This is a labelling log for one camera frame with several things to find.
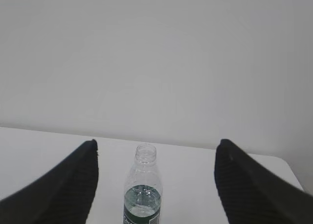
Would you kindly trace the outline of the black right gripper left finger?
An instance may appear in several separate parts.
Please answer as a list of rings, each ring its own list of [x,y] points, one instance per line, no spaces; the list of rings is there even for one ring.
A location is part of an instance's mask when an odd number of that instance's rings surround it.
[[[96,140],[85,141],[46,174],[0,201],[2,224],[84,224],[99,179]]]

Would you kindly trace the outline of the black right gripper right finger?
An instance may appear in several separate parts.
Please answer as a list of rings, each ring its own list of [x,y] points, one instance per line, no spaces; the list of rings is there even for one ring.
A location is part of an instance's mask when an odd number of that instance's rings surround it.
[[[216,149],[214,179],[230,224],[311,224],[313,197],[255,161],[229,139]]]

